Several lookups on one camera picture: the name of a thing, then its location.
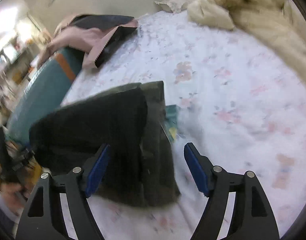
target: bed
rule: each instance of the bed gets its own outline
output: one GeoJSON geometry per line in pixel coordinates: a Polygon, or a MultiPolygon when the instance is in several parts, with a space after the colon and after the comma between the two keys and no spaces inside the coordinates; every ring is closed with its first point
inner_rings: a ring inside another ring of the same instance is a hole
{"type": "MultiPolygon", "coordinates": [[[[82,70],[62,106],[129,82],[163,80],[166,105],[181,107],[173,143],[181,196],[163,208],[137,209],[92,196],[105,239],[190,239],[207,198],[183,156],[192,141],[228,172],[258,176],[280,237],[306,203],[306,86],[271,49],[247,33],[189,22],[187,12],[140,19],[138,32],[96,70],[82,70]]],[[[61,195],[69,236],[77,239],[61,195]]],[[[226,236],[230,193],[218,239],[226,236]]]]}

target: dark garment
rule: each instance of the dark garment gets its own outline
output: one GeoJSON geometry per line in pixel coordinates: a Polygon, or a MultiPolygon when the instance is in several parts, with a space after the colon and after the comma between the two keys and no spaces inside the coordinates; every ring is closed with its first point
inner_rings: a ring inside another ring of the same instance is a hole
{"type": "Polygon", "coordinates": [[[99,194],[133,206],[160,206],[179,195],[164,132],[163,82],[104,91],[49,114],[32,126],[35,158],[53,175],[82,166],[102,143],[113,156],[99,194]]]}
{"type": "Polygon", "coordinates": [[[5,213],[0,209],[0,227],[4,228],[5,232],[8,235],[12,235],[12,230],[14,227],[14,222],[11,221],[5,213]]]}

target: beige blanket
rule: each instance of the beige blanket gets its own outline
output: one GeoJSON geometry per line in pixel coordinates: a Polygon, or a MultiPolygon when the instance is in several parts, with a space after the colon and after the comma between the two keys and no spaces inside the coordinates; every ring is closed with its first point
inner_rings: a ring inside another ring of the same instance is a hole
{"type": "Polygon", "coordinates": [[[306,82],[306,22],[292,0],[195,0],[188,14],[203,25],[254,35],[306,82]]]}

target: white bed sheet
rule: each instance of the white bed sheet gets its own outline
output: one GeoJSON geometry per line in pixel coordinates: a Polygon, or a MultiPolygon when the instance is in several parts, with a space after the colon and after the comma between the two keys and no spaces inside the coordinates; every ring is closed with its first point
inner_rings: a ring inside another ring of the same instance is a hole
{"type": "MultiPolygon", "coordinates": [[[[186,12],[159,12],[140,24],[99,70],[81,71],[62,105],[129,82],[163,80],[166,104],[183,109],[173,145],[181,197],[165,208],[136,209],[92,196],[88,203],[105,239],[190,239],[207,198],[183,157],[189,141],[228,172],[256,173],[282,236],[306,202],[304,84],[243,31],[201,27],[186,12]]],[[[61,197],[69,235],[77,239],[61,197]]],[[[226,236],[233,205],[230,194],[218,239],[226,236]]]]}

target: pillow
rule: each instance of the pillow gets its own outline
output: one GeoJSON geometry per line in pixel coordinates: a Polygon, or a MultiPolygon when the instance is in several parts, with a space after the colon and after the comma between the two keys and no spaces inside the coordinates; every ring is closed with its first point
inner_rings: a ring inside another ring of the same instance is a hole
{"type": "Polygon", "coordinates": [[[156,4],[162,7],[163,11],[180,13],[187,9],[188,5],[194,0],[156,0],[156,4]]]}

